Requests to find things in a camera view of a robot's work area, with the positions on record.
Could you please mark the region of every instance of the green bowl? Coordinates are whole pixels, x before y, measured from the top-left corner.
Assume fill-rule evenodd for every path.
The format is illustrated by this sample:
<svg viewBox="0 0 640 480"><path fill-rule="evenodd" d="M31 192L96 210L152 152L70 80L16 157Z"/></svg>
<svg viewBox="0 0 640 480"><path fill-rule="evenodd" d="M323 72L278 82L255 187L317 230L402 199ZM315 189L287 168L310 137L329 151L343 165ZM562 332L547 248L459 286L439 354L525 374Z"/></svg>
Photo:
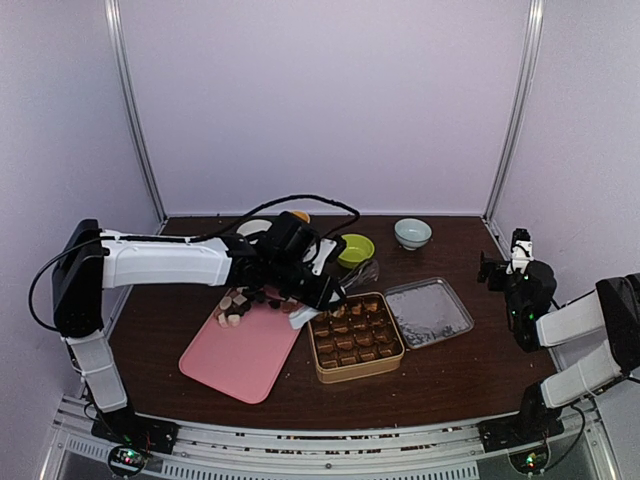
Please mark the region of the green bowl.
<svg viewBox="0 0 640 480"><path fill-rule="evenodd" d="M338 257L338 263L349 270L369 260L376 251L373 242L363 235L348 233L342 238L347 242L347 248Z"/></svg>

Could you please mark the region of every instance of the dark brown table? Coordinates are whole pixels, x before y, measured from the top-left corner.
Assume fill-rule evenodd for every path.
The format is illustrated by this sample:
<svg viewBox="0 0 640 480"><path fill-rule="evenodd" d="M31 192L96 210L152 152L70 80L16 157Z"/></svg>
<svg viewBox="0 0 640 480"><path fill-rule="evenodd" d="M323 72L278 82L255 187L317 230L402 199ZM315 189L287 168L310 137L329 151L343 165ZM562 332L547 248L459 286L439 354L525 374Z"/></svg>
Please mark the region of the dark brown table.
<svg viewBox="0 0 640 480"><path fill-rule="evenodd" d="M322 232L340 220L314 217L312 222ZM433 228L433 240L408 252L394 238L396 220L364 217L350 229L376 244L380 279L364 289L383 291L444 277L475 321L471 332L407 351L395 372L324 385L316 377L305 327L269 397L261 404L247 405L178 370L178 359L225 289L137 286L111 337L136 409L186 421L276 429L426 425L517 410L525 387L553 374L555 368L547 352L526 354L520 350L507 329L502 294L476 283L480 250L498 256L482 221L425 218ZM203 233L229 221L174 218L165 233Z"/></svg>

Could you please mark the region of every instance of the silver baking tray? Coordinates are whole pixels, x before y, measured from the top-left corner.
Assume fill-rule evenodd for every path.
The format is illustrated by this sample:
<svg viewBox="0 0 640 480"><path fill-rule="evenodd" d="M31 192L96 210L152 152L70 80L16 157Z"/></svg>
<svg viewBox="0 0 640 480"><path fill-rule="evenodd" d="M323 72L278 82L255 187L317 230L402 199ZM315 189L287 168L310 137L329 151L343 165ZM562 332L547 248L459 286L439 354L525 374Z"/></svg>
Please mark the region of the silver baking tray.
<svg viewBox="0 0 640 480"><path fill-rule="evenodd" d="M400 285L384 295L409 348L433 345L473 328L471 315L444 278Z"/></svg>

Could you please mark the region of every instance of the vertical metal beam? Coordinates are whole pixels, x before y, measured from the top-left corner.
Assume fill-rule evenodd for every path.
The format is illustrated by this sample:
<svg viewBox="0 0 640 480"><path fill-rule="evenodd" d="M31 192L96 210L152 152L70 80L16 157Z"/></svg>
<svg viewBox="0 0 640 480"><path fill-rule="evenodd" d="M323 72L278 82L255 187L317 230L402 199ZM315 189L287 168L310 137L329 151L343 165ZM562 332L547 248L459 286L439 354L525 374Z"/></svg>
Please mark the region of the vertical metal beam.
<svg viewBox="0 0 640 480"><path fill-rule="evenodd" d="M509 119L509 127L507 135L502 146L502 155L500 164L493 182L489 203L484 213L484 218L491 223L500 201L502 190L507 178L507 173L515 153L518 135L524 118L524 110L527 97L531 88L531 81L538 60L538 51L540 50L540 38L542 36L542 17L544 12L544 0L531 0L529 6L529 22L524 39L524 48L522 51L522 62L520 64L520 76L518 77L518 87L516 96L513 101L511 110L511 118Z"/></svg>
<svg viewBox="0 0 640 480"><path fill-rule="evenodd" d="M151 196L151 201L153 202L153 208L155 210L156 217L158 218L159 222L163 222L167 218L167 213L164 209L164 205L162 204L162 199L160 198L160 191L158 190L158 184L156 183L156 178L153 174L153 169L151 168L147 145L144 141L144 135L142 134L142 125L140 123L138 107L136 106L136 101L133 94L133 84L131 83L129 62L127 61L127 51L124 43L122 23L120 21L119 0L105 0L105 8L107 12L109 34L111 35L111 42L113 44L113 50L116 55L118 72L120 73L120 84L125 99L127 117L129 120L129 129L131 130L131 136L133 138L133 144L136 149L138 163L140 164L140 169L142 170L142 178L147 187L147 191Z"/></svg>

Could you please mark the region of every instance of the light blue bowl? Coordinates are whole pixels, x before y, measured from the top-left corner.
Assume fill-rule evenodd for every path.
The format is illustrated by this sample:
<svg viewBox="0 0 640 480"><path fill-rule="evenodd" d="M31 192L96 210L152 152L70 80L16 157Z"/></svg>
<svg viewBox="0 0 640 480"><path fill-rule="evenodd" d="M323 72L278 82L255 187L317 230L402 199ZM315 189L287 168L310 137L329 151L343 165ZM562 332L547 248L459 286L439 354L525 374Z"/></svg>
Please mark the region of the light blue bowl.
<svg viewBox="0 0 640 480"><path fill-rule="evenodd" d="M431 227L417 218L403 218L396 222L396 240L407 250L424 246L431 238Z"/></svg>

